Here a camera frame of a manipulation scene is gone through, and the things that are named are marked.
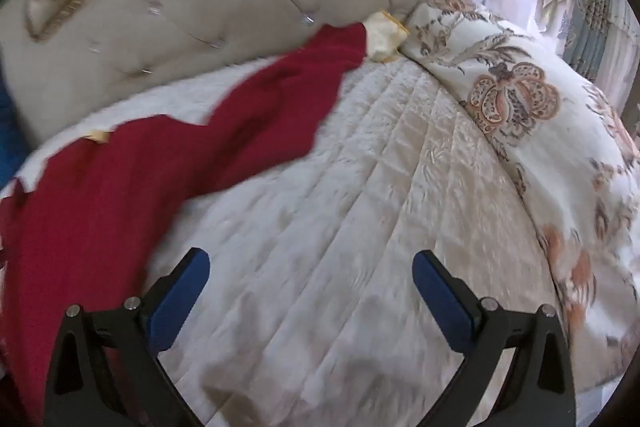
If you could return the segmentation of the floral white duvet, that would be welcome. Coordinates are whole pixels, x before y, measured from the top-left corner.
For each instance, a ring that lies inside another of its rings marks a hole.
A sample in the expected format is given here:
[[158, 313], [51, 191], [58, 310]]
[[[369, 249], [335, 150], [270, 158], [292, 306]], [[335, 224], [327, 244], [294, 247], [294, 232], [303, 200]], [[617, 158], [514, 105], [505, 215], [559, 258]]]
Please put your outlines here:
[[639, 152], [591, 81], [473, 0], [420, 0], [402, 45], [494, 148], [558, 290], [579, 390], [639, 344]]

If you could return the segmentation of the cream quilted bedspread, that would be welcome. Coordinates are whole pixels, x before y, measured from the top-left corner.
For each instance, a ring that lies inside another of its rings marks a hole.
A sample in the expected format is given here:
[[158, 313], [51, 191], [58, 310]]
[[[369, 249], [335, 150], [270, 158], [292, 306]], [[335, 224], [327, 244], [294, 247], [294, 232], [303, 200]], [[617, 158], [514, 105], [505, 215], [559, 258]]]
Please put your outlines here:
[[207, 426], [413, 426], [452, 351], [414, 286], [428, 249], [480, 297], [558, 301], [518, 191], [462, 107], [401, 58], [347, 75], [304, 158], [186, 202], [149, 282], [210, 275], [164, 369]]

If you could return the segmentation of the teal patterned curtain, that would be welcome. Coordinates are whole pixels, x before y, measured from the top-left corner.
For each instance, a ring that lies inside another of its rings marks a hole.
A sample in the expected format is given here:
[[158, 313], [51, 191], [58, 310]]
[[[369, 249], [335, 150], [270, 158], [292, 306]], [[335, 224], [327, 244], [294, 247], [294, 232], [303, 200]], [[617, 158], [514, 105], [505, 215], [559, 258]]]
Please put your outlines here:
[[639, 23], [627, 0], [573, 0], [563, 60], [579, 75], [614, 90], [639, 63]]

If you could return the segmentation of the blue quilted cushion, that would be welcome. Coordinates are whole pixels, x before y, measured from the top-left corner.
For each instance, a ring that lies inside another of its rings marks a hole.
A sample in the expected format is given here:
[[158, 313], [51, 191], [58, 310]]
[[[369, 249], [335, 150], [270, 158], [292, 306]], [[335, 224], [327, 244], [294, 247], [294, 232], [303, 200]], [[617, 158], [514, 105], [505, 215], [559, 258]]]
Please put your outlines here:
[[4, 74], [0, 80], [0, 184], [5, 187], [30, 153]]

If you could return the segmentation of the dark red garment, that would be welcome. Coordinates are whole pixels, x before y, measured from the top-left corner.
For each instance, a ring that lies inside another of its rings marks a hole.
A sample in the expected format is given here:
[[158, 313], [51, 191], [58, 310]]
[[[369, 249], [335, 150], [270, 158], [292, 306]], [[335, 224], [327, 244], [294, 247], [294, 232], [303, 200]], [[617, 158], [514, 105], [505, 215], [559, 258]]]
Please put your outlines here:
[[182, 204], [306, 156], [346, 72], [367, 54], [363, 24], [324, 26], [235, 86], [203, 124], [166, 115], [84, 136], [51, 156], [32, 190], [1, 203], [1, 336], [30, 419], [65, 309], [120, 305]]

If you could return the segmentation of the cream ruffled pillow corner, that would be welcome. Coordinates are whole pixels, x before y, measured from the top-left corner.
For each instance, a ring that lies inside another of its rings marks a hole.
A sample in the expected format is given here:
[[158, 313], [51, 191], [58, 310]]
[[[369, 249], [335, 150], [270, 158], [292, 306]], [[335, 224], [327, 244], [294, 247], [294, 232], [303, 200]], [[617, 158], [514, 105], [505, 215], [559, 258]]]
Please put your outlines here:
[[404, 24], [386, 11], [370, 15], [363, 26], [367, 34], [367, 58], [375, 63], [395, 61], [398, 49], [410, 35]]

